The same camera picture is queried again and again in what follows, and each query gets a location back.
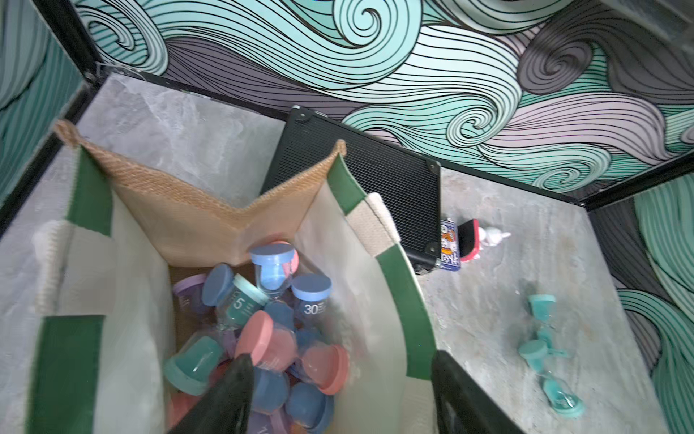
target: small figurine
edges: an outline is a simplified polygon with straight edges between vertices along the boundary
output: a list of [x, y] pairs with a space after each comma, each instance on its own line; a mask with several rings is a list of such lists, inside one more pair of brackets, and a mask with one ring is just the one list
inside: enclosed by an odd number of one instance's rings
[[499, 228], [479, 228], [480, 242], [483, 246], [498, 246], [504, 238], [511, 236], [510, 232], [502, 232]]

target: swirl pattern wall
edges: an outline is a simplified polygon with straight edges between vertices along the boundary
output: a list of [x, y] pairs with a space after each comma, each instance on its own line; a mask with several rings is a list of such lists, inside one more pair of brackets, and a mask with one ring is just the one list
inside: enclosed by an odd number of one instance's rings
[[82, 76], [25, 0], [0, 5], [0, 204]]
[[694, 59], [598, 0], [73, 0], [105, 59], [581, 197], [694, 146]]
[[694, 431], [694, 174], [591, 213], [670, 430]]

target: blue lid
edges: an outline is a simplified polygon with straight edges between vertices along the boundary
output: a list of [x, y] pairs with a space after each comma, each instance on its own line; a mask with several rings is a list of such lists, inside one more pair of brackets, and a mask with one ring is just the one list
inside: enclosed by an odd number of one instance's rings
[[207, 306], [216, 306], [231, 292], [234, 272], [227, 264], [217, 264], [208, 274], [203, 284], [203, 303]]
[[296, 346], [299, 354], [306, 351], [315, 341], [327, 343], [317, 328], [309, 327], [296, 331]]
[[327, 397], [313, 384], [297, 383], [291, 388], [285, 410], [304, 428], [316, 428], [325, 413]]
[[518, 348], [518, 352], [524, 359], [545, 357], [548, 353], [547, 342], [543, 340], [529, 340]]
[[270, 315], [275, 323], [282, 324], [289, 330], [294, 330], [294, 309], [290, 308], [284, 301], [271, 301], [265, 305], [263, 310]]
[[279, 265], [291, 262], [294, 248], [290, 244], [268, 244], [251, 249], [251, 260], [256, 265]]
[[335, 397], [326, 395], [325, 405], [321, 416], [318, 419], [318, 424], [313, 428], [306, 428], [306, 432], [310, 434], [323, 434], [328, 429], [332, 422], [332, 416], [335, 414]]
[[322, 301], [330, 297], [332, 282], [320, 274], [303, 274], [291, 281], [291, 292], [300, 300]]
[[282, 407], [289, 396], [289, 377], [284, 372], [253, 368], [251, 410], [269, 415]]

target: black case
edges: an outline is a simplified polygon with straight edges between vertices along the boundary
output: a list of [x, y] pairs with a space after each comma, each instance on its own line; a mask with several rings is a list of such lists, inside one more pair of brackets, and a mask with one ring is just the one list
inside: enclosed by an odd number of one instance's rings
[[327, 157], [335, 142], [347, 143], [345, 163], [366, 193], [383, 198], [415, 272], [441, 262], [441, 165], [439, 162], [295, 106], [261, 193]]

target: marble floor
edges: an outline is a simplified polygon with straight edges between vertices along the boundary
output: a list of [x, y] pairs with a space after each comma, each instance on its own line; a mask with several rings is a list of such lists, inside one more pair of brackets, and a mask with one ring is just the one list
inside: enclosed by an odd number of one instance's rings
[[[239, 207], [259, 194], [283, 126], [120, 75], [107, 80], [78, 123], [94, 143]], [[2, 433], [24, 430], [40, 321], [33, 312], [37, 263], [31, 238], [43, 223], [64, 216], [72, 157], [70, 150], [60, 151], [0, 239]], [[441, 202], [443, 214], [458, 223], [478, 218], [513, 235], [460, 272], [419, 277], [439, 348], [451, 352], [528, 433], [667, 433], [584, 209], [447, 169]], [[532, 335], [525, 297], [533, 292], [557, 295], [557, 341], [576, 356], [556, 370], [588, 408], [577, 421], [551, 411], [516, 351]]]

